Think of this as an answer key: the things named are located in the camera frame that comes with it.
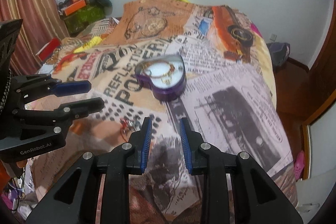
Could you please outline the pink slipper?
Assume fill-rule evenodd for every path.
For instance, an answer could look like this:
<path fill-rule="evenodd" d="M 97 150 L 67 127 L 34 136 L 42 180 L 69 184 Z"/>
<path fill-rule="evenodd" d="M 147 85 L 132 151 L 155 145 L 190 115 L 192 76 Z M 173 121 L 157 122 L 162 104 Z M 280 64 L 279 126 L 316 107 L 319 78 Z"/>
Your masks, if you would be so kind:
<path fill-rule="evenodd" d="M 305 168 L 305 153 L 303 150 L 301 150 L 294 162 L 294 176 L 296 181 L 298 181 L 302 177 L 304 168 Z"/>

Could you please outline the yellow cloth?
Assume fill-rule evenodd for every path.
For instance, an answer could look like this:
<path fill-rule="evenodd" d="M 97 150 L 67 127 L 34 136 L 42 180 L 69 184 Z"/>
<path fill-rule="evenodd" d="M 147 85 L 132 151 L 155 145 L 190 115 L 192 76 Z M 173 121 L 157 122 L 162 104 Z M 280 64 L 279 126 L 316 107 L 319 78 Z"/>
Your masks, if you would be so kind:
<path fill-rule="evenodd" d="M 82 46 L 76 48 L 73 53 L 80 53 L 80 52 L 84 52 L 88 49 L 91 49 L 92 47 L 99 45 L 101 42 L 103 41 L 103 39 L 100 36 L 95 36 L 92 39 L 90 39 L 90 41 L 86 42 L 85 44 L 83 44 Z"/>

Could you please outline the dark bag on floor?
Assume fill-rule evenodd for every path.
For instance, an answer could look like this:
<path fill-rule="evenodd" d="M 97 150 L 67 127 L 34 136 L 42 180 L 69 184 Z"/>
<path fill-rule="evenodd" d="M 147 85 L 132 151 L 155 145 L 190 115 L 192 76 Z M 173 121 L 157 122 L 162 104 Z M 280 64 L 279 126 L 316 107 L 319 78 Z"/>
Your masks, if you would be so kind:
<path fill-rule="evenodd" d="M 290 44 L 273 42 L 267 43 L 267 48 L 274 68 L 279 68 L 285 64 L 290 55 Z"/>

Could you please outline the orange box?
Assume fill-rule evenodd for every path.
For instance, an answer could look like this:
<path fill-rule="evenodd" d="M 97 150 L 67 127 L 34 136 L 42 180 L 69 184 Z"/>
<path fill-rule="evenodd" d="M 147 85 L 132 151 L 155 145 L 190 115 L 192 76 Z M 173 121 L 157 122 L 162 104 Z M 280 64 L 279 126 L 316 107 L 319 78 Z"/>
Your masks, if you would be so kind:
<path fill-rule="evenodd" d="M 85 2 L 85 0 L 80 0 L 80 1 L 77 1 L 75 3 L 73 3 L 72 5 L 69 5 L 68 7 L 66 7 L 63 11 L 63 14 L 65 16 L 68 16 L 74 12 L 76 12 L 77 10 L 85 7 L 87 4 Z"/>

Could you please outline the green cloth covered stand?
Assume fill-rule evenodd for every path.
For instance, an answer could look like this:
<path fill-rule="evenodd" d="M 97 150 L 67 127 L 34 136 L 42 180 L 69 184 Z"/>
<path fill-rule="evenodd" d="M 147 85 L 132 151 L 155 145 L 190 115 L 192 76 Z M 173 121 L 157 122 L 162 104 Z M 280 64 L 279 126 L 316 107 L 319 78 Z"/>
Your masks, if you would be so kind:
<path fill-rule="evenodd" d="M 99 5 L 86 5 L 68 16 L 62 16 L 70 36 L 77 35 L 90 24 L 105 18 L 105 10 Z"/>

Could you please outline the brown wooden door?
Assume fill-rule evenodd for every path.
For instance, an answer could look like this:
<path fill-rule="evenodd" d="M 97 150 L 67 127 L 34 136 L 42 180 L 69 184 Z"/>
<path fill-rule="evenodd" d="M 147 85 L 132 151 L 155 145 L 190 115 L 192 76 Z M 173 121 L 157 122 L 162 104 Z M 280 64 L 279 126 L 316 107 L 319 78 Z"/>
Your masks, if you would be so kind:
<path fill-rule="evenodd" d="M 296 159 L 305 152 L 306 133 L 302 125 L 315 112 L 335 98 L 335 7 L 327 35 L 312 67 L 288 58 L 274 73 L 277 90 L 277 113 L 282 121 Z"/>

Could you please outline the striped red curtain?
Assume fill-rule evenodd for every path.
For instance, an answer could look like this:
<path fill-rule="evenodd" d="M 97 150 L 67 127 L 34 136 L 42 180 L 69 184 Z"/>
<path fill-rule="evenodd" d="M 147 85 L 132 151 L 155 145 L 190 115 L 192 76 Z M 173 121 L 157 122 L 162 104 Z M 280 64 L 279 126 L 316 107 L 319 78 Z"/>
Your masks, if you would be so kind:
<path fill-rule="evenodd" d="M 68 36 L 55 0 L 1 0 L 1 20 L 22 19 L 10 66 L 18 75 L 32 75 L 42 65 L 37 52 L 53 38 Z"/>

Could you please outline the newspaper print bedspread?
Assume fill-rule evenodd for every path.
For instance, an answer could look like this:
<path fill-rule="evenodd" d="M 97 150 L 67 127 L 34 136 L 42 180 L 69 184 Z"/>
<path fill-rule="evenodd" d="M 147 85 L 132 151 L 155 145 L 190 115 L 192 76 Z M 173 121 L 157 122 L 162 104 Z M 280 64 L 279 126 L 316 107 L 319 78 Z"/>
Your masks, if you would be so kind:
<path fill-rule="evenodd" d="M 276 113 L 268 48 L 245 14 L 228 6 L 173 0 L 127 3 L 119 24 L 92 28 L 102 42 L 88 50 L 82 33 L 66 38 L 47 60 L 62 80 L 89 80 L 105 107 L 76 122 L 66 146 L 31 162 L 42 200 L 86 149 L 108 152 L 127 139 L 126 117 L 153 121 L 149 162 L 130 178 L 132 223 L 197 223 L 201 180 L 185 169 L 179 120 L 186 117 L 206 141 L 228 153 L 246 150 L 291 204 L 297 204 L 293 156 Z"/>

